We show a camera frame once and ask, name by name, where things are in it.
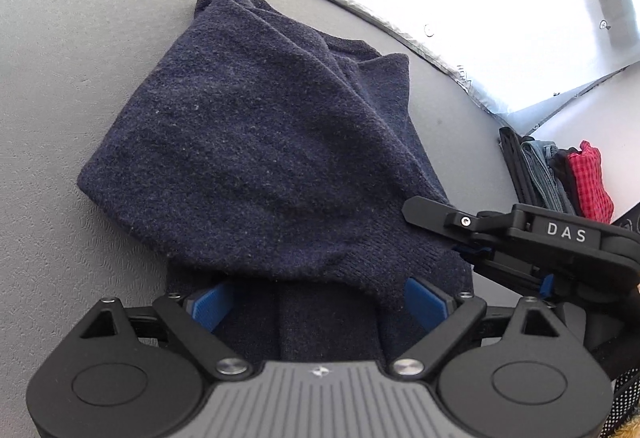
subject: white star logo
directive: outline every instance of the white star logo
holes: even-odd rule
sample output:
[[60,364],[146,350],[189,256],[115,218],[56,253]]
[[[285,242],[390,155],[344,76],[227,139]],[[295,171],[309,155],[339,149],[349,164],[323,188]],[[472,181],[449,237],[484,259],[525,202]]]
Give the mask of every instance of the white star logo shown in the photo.
[[323,378],[331,373],[329,368],[325,368],[324,366],[316,366],[313,370],[310,370],[310,373],[313,373],[318,378]]

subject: white wall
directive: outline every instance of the white wall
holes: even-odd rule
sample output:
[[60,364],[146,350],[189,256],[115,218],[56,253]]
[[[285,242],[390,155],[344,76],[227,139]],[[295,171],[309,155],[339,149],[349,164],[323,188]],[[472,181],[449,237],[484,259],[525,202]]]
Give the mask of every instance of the white wall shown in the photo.
[[640,203],[640,63],[569,104],[533,133],[558,147],[591,142],[602,154],[614,220]]

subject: metal bolt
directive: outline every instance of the metal bolt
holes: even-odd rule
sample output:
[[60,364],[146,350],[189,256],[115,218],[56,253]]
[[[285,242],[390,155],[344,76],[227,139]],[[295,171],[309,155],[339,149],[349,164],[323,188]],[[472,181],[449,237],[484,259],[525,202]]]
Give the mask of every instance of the metal bolt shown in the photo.
[[229,357],[219,360],[216,369],[222,374],[240,374],[249,369],[249,365],[242,358]]
[[414,376],[424,371],[424,364],[415,358],[400,358],[394,362],[393,368],[402,376]]

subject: triangular cutout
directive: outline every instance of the triangular cutout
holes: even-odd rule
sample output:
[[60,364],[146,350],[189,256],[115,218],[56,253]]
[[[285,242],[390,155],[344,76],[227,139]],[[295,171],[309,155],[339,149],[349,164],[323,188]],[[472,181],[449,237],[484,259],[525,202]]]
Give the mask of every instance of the triangular cutout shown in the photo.
[[100,312],[89,328],[82,334],[82,339],[95,337],[109,337],[116,335],[116,326],[113,323],[113,315],[110,311]]
[[529,310],[525,319],[524,335],[538,335],[541,337],[558,337],[558,332],[554,330],[549,321],[538,310]]

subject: gray ribbed plate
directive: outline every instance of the gray ribbed plate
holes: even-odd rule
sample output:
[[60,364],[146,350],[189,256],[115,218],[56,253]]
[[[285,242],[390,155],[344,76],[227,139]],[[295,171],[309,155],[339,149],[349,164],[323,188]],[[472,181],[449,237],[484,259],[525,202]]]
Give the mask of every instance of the gray ribbed plate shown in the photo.
[[463,438],[417,383],[375,362],[267,362],[244,382],[220,384],[172,438]]

